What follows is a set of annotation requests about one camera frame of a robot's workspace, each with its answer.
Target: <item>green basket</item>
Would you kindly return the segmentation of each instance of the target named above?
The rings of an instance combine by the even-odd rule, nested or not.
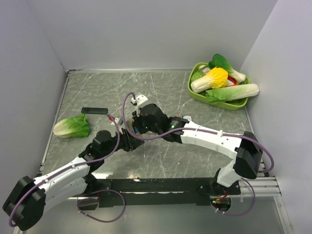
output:
[[[191,89],[191,77],[192,75],[198,71],[198,68],[201,66],[201,65],[206,65],[208,66],[207,63],[205,62],[200,62],[198,63],[192,70],[191,74],[190,74],[190,77],[189,77],[189,82],[187,84],[187,87],[190,91],[190,94],[191,94],[191,97],[198,100],[198,101],[202,101],[202,102],[205,102],[209,105],[212,105],[212,106],[217,106],[217,107],[220,107],[220,108],[223,108],[223,109],[226,109],[226,110],[230,110],[230,111],[234,111],[234,110],[237,110],[238,108],[241,108],[243,106],[246,105],[247,101],[248,101],[248,97],[245,97],[245,98],[242,98],[242,99],[239,99],[239,100],[233,100],[233,101],[228,101],[228,102],[223,102],[223,103],[215,103],[215,104],[212,104],[212,103],[209,103],[207,101],[207,98],[206,96],[204,95],[201,95],[201,94],[197,94],[195,92],[192,91]],[[248,76],[246,76],[246,80],[243,82],[243,84],[250,84],[250,79]]]

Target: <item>basket of vegetables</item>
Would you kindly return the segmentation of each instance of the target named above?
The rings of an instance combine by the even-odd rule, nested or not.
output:
[[[227,110],[246,105],[248,97],[259,93],[248,76],[236,71],[219,54],[209,63],[197,64],[190,74],[188,89],[191,97]]]

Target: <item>marble table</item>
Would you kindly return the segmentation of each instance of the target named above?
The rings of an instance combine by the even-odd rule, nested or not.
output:
[[[187,82],[190,72],[73,72],[67,86],[57,121],[80,115],[82,107],[106,107],[114,117],[120,117],[124,96],[134,91],[146,95],[168,116],[192,117],[202,126],[228,133],[250,131],[245,109],[228,111],[199,102],[190,97]],[[126,115],[134,107],[127,102]],[[88,137],[64,139],[52,136],[46,154],[43,174],[47,174],[74,159],[92,141],[99,130],[115,134],[115,127],[104,115],[87,115],[91,132]],[[213,177],[230,162],[226,156],[194,145],[147,141],[133,152],[118,151],[94,172],[97,178],[179,178]]]

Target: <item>yellow vegetable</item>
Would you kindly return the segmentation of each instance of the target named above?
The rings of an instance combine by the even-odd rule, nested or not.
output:
[[[207,89],[217,89],[226,87],[228,72],[223,68],[215,67],[205,76],[191,83],[191,88],[195,93],[203,92]]]

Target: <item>countertop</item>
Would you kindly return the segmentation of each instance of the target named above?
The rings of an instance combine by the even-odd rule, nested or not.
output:
[[[242,134],[251,127],[245,109],[220,109],[190,97],[187,82],[190,72],[73,72],[58,112],[57,122],[81,114],[82,107],[106,107],[114,117],[120,117],[124,96],[134,91],[142,93],[157,104],[168,116],[191,116],[202,126]],[[134,107],[130,99],[127,117]],[[90,134],[84,138],[64,139],[52,136],[46,154],[43,174],[73,160],[92,142],[100,130],[115,135],[115,127],[105,115],[87,115]],[[163,139],[146,141],[133,152],[119,150],[94,172],[97,178],[179,178],[213,177],[230,159],[223,154],[194,145],[166,142]]]

